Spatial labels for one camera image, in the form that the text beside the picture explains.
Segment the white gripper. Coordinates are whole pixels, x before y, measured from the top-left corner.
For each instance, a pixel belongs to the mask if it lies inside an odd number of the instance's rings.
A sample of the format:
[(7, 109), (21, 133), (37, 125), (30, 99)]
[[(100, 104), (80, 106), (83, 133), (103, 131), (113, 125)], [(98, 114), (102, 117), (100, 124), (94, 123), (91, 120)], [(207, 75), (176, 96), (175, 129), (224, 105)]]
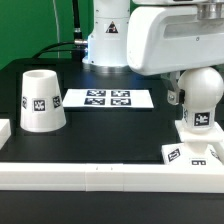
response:
[(161, 78), (171, 105), (184, 103), (180, 70), (224, 63), (224, 18), (200, 20), (197, 11), (193, 5), (141, 6), (129, 20), (128, 64), (142, 75), (164, 73)]

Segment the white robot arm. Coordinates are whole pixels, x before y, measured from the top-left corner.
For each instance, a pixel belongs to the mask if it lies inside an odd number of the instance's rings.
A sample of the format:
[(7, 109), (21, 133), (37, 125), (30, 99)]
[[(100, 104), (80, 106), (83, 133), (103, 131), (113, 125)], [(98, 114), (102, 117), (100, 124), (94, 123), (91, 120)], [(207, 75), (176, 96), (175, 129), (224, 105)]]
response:
[(86, 68), (99, 73), (128, 67), (168, 75), (168, 102), (183, 101), (175, 75), (224, 63), (224, 0), (93, 0), (94, 28)]

